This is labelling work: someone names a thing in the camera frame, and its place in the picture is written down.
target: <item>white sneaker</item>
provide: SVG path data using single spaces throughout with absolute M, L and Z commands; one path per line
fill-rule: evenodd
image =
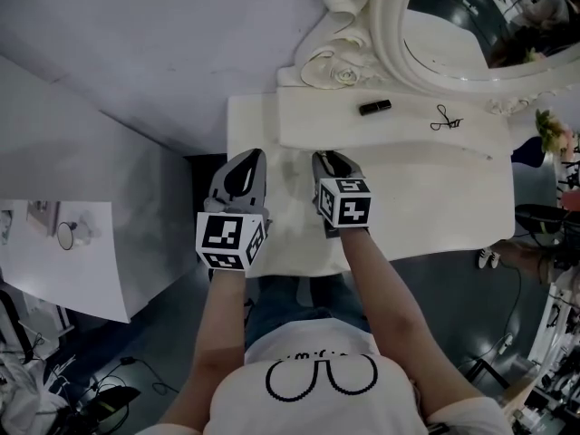
M 488 259 L 493 254 L 489 248 L 481 248 L 478 252 L 478 266 L 479 269 L 483 269 L 488 263 Z
M 496 267 L 498 267 L 499 264 L 499 254 L 496 253 L 495 251 L 491 252 L 491 268 L 495 269 Z

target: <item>wall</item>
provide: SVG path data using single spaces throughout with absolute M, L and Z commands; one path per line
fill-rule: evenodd
M 226 98 L 272 92 L 320 0 L 0 0 L 0 54 L 183 154 L 226 151 Z

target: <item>leg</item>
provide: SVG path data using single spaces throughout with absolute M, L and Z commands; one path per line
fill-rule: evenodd
M 258 279 L 260 296 L 246 324 L 246 349 L 257 339 L 292 321 L 303 319 L 311 310 L 298 304 L 298 278 L 268 275 Z
M 361 302 L 346 286 L 342 274 L 311 278 L 310 295 L 315 308 L 326 308 L 336 319 L 365 332 L 371 331 Z
M 552 255 L 545 249 L 509 240 L 500 240 L 490 248 L 499 253 L 508 266 L 521 269 L 527 276 L 539 280 L 544 285 L 548 283 Z

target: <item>forearm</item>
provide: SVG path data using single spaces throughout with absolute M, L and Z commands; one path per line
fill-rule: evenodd
M 216 271 L 196 340 L 193 366 L 236 369 L 244 364 L 244 273 Z
M 398 362 L 401 338 L 428 331 L 419 305 L 367 231 L 343 229 L 341 240 L 379 351 Z
M 411 291 L 371 236 L 345 229 L 341 239 L 377 347 L 415 381 L 423 416 L 481 396 L 439 348 Z
M 245 293 L 244 273 L 216 271 L 209 286 L 189 377 L 161 422 L 204 430 L 216 388 L 244 365 Z

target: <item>denim shorts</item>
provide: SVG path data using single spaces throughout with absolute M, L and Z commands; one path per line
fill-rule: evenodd
M 313 306 L 296 299 L 298 278 L 268 275 L 259 279 L 260 296 L 246 324 L 246 349 L 278 327 L 294 321 L 336 318 L 365 332 L 371 328 L 356 294 L 341 274 L 310 279 Z

